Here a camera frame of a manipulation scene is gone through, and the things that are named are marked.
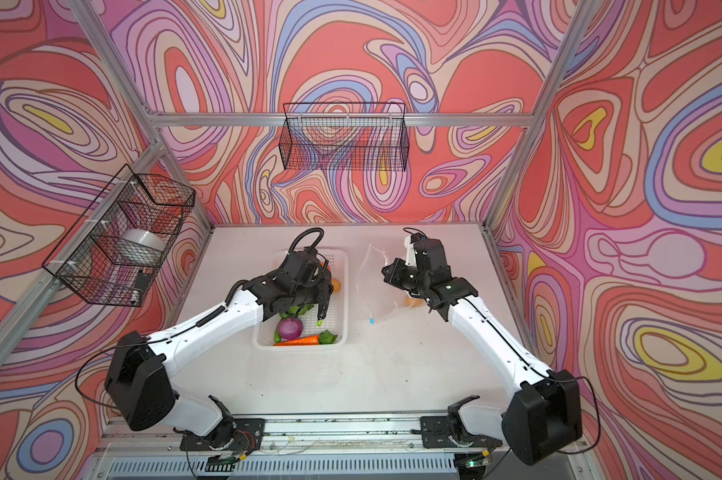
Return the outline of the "clear zip top bag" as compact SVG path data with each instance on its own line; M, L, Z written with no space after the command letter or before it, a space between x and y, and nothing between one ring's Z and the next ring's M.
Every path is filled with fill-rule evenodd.
M383 281L382 268L391 264L392 259L382 248L370 244L356 274L357 295L364 304L370 324L380 324L405 310L405 291Z

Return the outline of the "white plastic perforated basket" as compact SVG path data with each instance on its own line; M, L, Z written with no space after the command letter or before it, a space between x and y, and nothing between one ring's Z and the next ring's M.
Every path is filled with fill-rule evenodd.
M286 354L286 353L325 353L341 348L347 340L348 332L348 307L349 290L346 288L348 278L348 255L337 247L321 248L320 252L329 262L332 281L339 284L330 297L326 317L319 321L317 319L317 307L307 311L299 318L303 324L301 337L307 338L328 331L335 335L335 341L331 344L301 344L277 346L274 343L274 335L277 324L280 320L278 315L256 325L252 333L252 344L255 349L262 352Z

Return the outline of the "tan toy potato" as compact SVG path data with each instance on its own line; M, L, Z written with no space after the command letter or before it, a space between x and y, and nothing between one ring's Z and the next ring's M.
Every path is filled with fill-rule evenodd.
M406 296L404 299L404 303L407 308L417 308L425 304L423 299L413 298L411 296Z

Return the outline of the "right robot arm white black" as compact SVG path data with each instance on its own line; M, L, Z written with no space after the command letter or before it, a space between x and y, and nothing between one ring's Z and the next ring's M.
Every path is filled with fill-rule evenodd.
M496 319L474 286L452 274L440 240L413 230L404 245L405 258L382 268L384 282L424 301L462 333L494 369L508 398L504 408L477 395L453 403L446 435L458 444L500 440L526 465L565 452L583 435L577 378L552 370Z

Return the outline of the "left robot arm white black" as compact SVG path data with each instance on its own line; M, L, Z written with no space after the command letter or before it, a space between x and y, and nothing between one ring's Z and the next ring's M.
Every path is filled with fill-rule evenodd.
M237 431L232 414L213 395L182 389L174 377L227 338L293 307L313 304L325 315L332 293L328 260L314 247L290 250L276 269L236 282L224 300L196 316L152 334L123 336L105 390L135 432L163 425L225 449Z

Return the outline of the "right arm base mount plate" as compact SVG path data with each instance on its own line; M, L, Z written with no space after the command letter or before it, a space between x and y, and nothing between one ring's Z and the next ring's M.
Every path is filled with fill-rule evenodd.
M412 429L426 449L484 448L492 451L503 445L499 439L469 433L454 415L422 416L418 428Z

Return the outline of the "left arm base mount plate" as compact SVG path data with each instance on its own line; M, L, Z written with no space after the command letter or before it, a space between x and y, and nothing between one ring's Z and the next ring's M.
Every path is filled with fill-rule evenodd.
M250 454L260 449L265 425L264 418L223 420L204 437L185 433L180 442L180 449L185 452Z

